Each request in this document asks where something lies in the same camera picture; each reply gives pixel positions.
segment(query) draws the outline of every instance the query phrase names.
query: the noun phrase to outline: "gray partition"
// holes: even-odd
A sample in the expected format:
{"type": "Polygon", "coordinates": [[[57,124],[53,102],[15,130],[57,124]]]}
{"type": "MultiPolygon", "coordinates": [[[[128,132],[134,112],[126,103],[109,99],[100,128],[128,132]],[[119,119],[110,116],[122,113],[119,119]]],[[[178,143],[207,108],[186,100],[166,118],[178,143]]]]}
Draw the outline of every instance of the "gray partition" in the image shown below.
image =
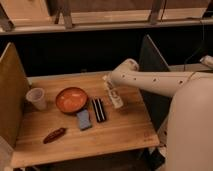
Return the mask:
{"type": "MultiPolygon", "coordinates": [[[[149,35],[145,35],[143,38],[139,66],[140,71],[143,72],[169,72],[167,62],[149,35]]],[[[160,96],[144,90],[141,90],[141,94],[149,111],[152,123],[155,129],[158,130],[168,115],[171,98],[160,96]]]]}

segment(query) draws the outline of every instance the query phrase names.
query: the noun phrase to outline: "red chili pepper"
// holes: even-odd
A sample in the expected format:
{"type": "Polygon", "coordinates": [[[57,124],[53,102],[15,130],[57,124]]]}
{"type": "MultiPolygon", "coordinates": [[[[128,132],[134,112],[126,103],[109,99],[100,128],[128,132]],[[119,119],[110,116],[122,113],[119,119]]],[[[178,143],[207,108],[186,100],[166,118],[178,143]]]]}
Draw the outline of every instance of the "red chili pepper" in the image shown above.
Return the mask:
{"type": "Polygon", "coordinates": [[[43,143],[47,144],[52,141],[55,141],[56,139],[60,138],[66,133],[66,128],[59,128],[53,132],[51,132],[49,135],[47,135],[46,138],[44,138],[43,143]]]}

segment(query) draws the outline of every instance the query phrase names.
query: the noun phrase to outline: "metal bar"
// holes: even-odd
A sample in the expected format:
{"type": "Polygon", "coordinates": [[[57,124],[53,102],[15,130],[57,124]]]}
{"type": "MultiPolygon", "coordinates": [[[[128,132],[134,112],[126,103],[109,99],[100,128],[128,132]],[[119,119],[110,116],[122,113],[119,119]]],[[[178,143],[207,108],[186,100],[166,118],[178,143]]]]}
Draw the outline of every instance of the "metal bar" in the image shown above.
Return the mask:
{"type": "Polygon", "coordinates": [[[150,24],[156,24],[158,22],[159,12],[164,0],[153,0],[152,9],[149,15],[148,21],[150,24]]]}
{"type": "Polygon", "coordinates": [[[4,31],[11,31],[14,28],[13,23],[10,21],[1,3],[0,3],[0,25],[4,31]]]}
{"type": "Polygon", "coordinates": [[[73,27],[69,0],[58,0],[59,14],[62,13],[66,29],[73,27]]]}
{"type": "Polygon", "coordinates": [[[80,31],[98,31],[98,30],[118,30],[118,29],[142,29],[142,28],[162,28],[162,27],[182,27],[213,25],[213,19],[188,19],[188,20],[167,20],[151,25],[149,22],[116,22],[102,24],[75,24],[72,29],[64,29],[64,25],[48,25],[48,26],[17,26],[11,32],[4,32],[0,28],[1,35],[17,35],[17,34],[39,34],[39,33],[58,33],[58,32],[80,32],[80,31]]]}

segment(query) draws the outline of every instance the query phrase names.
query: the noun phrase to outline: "striped object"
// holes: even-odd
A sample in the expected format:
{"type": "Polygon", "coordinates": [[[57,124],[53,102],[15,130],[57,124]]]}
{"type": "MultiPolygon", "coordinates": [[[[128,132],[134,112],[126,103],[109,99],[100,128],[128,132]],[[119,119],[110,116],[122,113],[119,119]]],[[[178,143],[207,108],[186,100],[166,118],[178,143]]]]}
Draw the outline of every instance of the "striped object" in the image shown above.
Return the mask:
{"type": "Polygon", "coordinates": [[[106,121],[106,114],[103,108],[103,102],[101,99],[92,99],[92,105],[95,110],[97,122],[106,121]]]}

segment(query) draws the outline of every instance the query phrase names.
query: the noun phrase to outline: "black wall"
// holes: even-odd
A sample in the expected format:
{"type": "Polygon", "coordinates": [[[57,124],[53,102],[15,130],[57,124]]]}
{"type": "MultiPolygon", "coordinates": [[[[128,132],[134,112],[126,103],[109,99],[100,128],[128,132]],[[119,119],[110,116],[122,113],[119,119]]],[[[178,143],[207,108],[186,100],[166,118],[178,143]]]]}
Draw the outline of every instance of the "black wall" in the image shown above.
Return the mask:
{"type": "Polygon", "coordinates": [[[142,38],[149,34],[169,64],[213,56],[213,26],[169,27],[28,35],[1,35],[0,52],[14,42],[28,76],[110,70],[125,58],[139,59],[142,38]]]}

